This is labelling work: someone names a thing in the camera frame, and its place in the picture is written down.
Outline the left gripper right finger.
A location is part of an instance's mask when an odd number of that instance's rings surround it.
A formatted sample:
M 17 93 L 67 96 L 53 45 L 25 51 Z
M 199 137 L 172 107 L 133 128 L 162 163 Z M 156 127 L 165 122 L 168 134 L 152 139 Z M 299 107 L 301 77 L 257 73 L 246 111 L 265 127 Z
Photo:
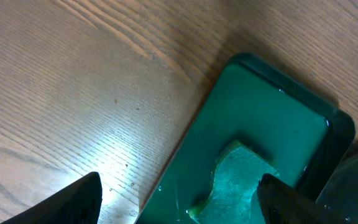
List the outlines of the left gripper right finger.
M 327 182 L 327 175 L 320 178 L 307 174 L 294 189 L 265 173 L 257 186 L 257 199 L 265 223 L 350 224 L 350 220 L 314 202 Z

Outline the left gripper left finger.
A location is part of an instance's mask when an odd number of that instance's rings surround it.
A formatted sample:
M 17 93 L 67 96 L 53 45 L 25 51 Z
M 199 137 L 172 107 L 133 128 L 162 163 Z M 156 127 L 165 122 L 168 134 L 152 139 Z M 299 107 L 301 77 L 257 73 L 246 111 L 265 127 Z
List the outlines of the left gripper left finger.
M 102 195 L 99 173 L 90 172 L 1 224 L 97 224 Z

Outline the green wavy sponge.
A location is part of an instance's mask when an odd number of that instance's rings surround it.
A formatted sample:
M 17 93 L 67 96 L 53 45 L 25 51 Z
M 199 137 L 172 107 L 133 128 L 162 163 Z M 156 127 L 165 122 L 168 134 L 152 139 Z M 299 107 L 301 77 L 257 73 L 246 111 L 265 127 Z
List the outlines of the green wavy sponge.
M 257 186 L 264 174 L 279 176 L 265 159 L 233 141 L 223 150 L 209 196 L 187 210 L 196 223 L 264 223 Z

